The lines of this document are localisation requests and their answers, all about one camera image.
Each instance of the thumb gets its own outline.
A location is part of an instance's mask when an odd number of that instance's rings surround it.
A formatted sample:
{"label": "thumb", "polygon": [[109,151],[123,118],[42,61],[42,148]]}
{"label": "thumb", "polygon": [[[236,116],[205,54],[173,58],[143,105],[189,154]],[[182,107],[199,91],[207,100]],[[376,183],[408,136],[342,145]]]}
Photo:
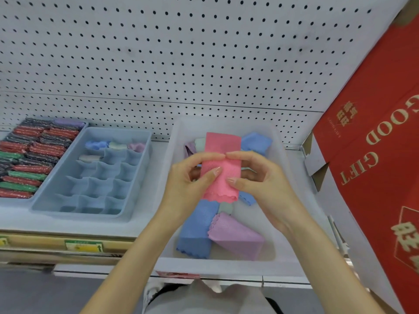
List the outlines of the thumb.
{"label": "thumb", "polygon": [[259,186],[259,182],[252,182],[245,178],[236,178],[236,177],[228,177],[227,183],[234,187],[237,190],[241,190],[242,192],[249,193],[251,195],[255,195],[257,192],[257,188]]}
{"label": "thumb", "polygon": [[195,187],[202,193],[204,193],[207,188],[215,181],[218,175],[221,174],[223,168],[216,167],[208,172],[206,172],[203,176],[201,176],[196,182]]}

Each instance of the forearm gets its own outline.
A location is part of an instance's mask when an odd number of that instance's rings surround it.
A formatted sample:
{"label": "forearm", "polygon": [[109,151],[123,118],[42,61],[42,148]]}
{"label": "forearm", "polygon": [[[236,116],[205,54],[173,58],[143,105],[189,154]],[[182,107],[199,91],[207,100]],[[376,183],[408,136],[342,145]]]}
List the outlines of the forearm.
{"label": "forearm", "polygon": [[327,314],[383,313],[308,213],[285,235]]}
{"label": "forearm", "polygon": [[157,259],[175,230],[159,216],[155,216],[113,268],[81,314],[132,313]]}

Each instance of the yellow price label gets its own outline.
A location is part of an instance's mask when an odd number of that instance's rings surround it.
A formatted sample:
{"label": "yellow price label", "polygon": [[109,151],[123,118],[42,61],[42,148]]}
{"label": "yellow price label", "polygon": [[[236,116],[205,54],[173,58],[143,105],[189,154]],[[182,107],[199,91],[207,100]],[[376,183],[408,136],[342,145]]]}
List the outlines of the yellow price label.
{"label": "yellow price label", "polygon": [[0,247],[5,247],[9,245],[7,237],[0,236]]}
{"label": "yellow price label", "polygon": [[103,244],[98,241],[64,240],[67,250],[83,253],[102,253]]}

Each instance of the blue cloth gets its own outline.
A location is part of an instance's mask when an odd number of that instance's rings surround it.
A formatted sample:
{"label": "blue cloth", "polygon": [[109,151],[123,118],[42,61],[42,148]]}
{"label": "blue cloth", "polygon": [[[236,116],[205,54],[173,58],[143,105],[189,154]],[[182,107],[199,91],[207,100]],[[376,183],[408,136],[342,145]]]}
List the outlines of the blue cloth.
{"label": "blue cloth", "polygon": [[205,199],[199,201],[194,212],[184,222],[179,235],[177,251],[196,259],[207,259],[211,252],[208,231],[220,203]]}
{"label": "blue cloth", "polygon": [[109,143],[110,141],[87,141],[84,146],[90,150],[98,150],[109,147]]}
{"label": "blue cloth", "polygon": [[266,150],[271,146],[272,139],[259,133],[252,132],[241,138],[243,151],[254,151],[265,156]]}
{"label": "blue cloth", "polygon": [[238,192],[238,197],[244,201],[248,206],[252,206],[253,204],[256,203],[255,198],[250,195],[249,193],[245,193],[245,192]]}

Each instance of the human hand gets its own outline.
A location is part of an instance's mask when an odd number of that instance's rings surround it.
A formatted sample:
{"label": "human hand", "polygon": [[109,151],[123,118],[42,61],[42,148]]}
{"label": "human hand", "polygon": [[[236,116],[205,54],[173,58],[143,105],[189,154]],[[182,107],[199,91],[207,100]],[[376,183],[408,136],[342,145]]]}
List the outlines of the human hand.
{"label": "human hand", "polygon": [[174,225],[175,229],[180,227],[223,170],[222,167],[214,168],[200,178],[201,168],[196,166],[202,161],[224,158],[224,154],[200,152],[173,164],[156,215],[165,219],[169,225]]}
{"label": "human hand", "polygon": [[282,168],[253,151],[236,151],[226,154],[228,159],[242,160],[242,178],[227,178],[232,187],[254,196],[260,208],[280,232],[291,230],[297,218],[307,215],[292,189]]}

